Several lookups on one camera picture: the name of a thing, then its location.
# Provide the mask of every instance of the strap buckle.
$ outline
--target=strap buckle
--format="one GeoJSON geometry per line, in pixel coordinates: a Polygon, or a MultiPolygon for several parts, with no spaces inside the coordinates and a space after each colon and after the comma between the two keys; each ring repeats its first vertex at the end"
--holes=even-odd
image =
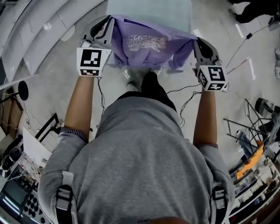
{"type": "Polygon", "coordinates": [[[216,202],[217,209],[225,208],[225,192],[223,187],[215,187],[212,191],[213,199],[216,202]]]}
{"type": "Polygon", "coordinates": [[[63,211],[69,211],[71,209],[72,197],[73,192],[70,186],[60,186],[56,193],[56,208],[63,211]]]}

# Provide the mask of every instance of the striped cuff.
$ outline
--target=striped cuff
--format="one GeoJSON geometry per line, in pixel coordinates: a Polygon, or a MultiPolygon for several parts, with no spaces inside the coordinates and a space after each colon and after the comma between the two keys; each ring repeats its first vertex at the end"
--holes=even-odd
{"type": "Polygon", "coordinates": [[[88,143],[84,132],[81,131],[81,130],[75,130],[75,129],[63,127],[63,128],[61,129],[60,133],[62,133],[62,132],[66,132],[66,133],[70,133],[70,134],[77,135],[77,136],[79,136],[84,142],[88,143]]]}
{"type": "Polygon", "coordinates": [[[195,145],[195,147],[197,147],[198,149],[202,148],[203,146],[212,146],[212,147],[218,148],[217,144],[197,144],[197,145],[195,145]]]}

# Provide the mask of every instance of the black wire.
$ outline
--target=black wire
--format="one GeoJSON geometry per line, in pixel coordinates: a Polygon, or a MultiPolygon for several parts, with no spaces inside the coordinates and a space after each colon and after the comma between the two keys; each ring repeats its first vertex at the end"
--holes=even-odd
{"type": "Polygon", "coordinates": [[[171,90],[171,91],[167,92],[166,94],[172,93],[172,92],[178,92],[178,91],[181,91],[181,90],[186,89],[186,88],[188,88],[188,87],[195,87],[195,86],[200,86],[200,83],[197,84],[197,85],[194,85],[194,86],[186,86],[186,87],[184,87],[184,88],[182,88],[182,89],[178,89],[178,90],[171,90]]]}
{"type": "Polygon", "coordinates": [[[181,125],[181,128],[185,125],[185,119],[182,117],[182,113],[183,113],[185,107],[187,106],[187,104],[192,100],[192,98],[193,98],[196,94],[201,94],[201,92],[194,91],[194,92],[192,93],[191,98],[188,99],[188,100],[183,104],[183,106],[181,107],[181,111],[180,111],[180,119],[181,119],[180,125],[181,125]]]}
{"type": "Polygon", "coordinates": [[[233,59],[233,57],[236,55],[236,53],[237,53],[238,50],[242,47],[242,45],[245,43],[246,40],[247,40],[247,39],[245,39],[245,40],[243,41],[243,43],[238,47],[237,51],[236,51],[236,52],[234,53],[234,55],[231,57],[231,59],[229,60],[227,66],[226,66],[226,69],[228,68],[228,66],[229,66],[229,64],[230,64],[230,62],[231,62],[231,60],[233,59]]]}
{"type": "Polygon", "coordinates": [[[263,27],[263,28],[261,28],[261,29],[259,29],[259,30],[257,30],[256,32],[254,32],[254,33],[249,33],[247,36],[246,36],[246,39],[243,41],[243,43],[238,47],[238,49],[237,49],[237,51],[234,53],[234,55],[231,57],[231,59],[229,60],[229,62],[228,62],[228,64],[227,64],[227,66],[226,66],[226,69],[228,68],[228,66],[229,66],[229,64],[230,64],[230,62],[231,62],[231,60],[233,59],[233,57],[236,55],[236,53],[239,51],[239,49],[242,47],[242,45],[245,43],[245,41],[246,40],[249,40],[255,33],[257,33],[257,32],[259,32],[259,31],[261,31],[261,30],[263,30],[264,28],[267,28],[267,27],[269,27],[269,25],[268,26],[265,26],[265,27],[263,27]]]}
{"type": "Polygon", "coordinates": [[[254,32],[254,33],[252,33],[252,35],[254,35],[255,33],[259,32],[259,31],[261,31],[261,30],[263,30],[264,28],[267,28],[267,27],[269,27],[269,25],[267,25],[267,26],[265,26],[265,27],[261,28],[260,30],[258,30],[258,31],[256,31],[256,32],[254,32]]]}
{"type": "Polygon", "coordinates": [[[105,108],[105,96],[103,95],[101,87],[100,87],[100,80],[102,79],[102,77],[95,77],[95,78],[97,78],[97,80],[98,80],[98,88],[99,88],[99,91],[100,91],[100,94],[101,94],[101,107],[102,107],[101,117],[102,117],[105,110],[106,110],[106,108],[105,108]]]}

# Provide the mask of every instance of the gray sleeve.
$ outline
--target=gray sleeve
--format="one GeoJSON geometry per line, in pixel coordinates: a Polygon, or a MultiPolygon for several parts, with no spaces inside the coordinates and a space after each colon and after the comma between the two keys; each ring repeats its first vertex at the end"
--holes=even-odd
{"type": "Polygon", "coordinates": [[[215,182],[221,183],[227,191],[229,203],[231,206],[235,200],[235,187],[229,175],[228,169],[218,148],[206,145],[199,149],[210,168],[215,182]]]}
{"type": "Polygon", "coordinates": [[[58,137],[58,145],[49,158],[38,187],[38,200],[45,215],[56,223],[56,214],[53,204],[54,196],[62,185],[62,171],[68,171],[74,158],[79,154],[86,143],[77,135],[61,133],[58,137]]]}

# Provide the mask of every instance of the backpack strap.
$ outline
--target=backpack strap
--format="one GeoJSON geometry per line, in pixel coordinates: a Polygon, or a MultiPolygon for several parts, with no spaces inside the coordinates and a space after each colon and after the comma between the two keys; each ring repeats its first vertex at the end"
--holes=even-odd
{"type": "Polygon", "coordinates": [[[226,217],[228,201],[225,197],[224,188],[221,186],[216,186],[212,191],[213,200],[216,203],[216,224],[222,224],[224,218],[226,217]]]}
{"type": "Polygon", "coordinates": [[[72,221],[72,181],[73,174],[63,171],[63,185],[56,192],[56,218],[59,224],[73,224],[72,221]]]}

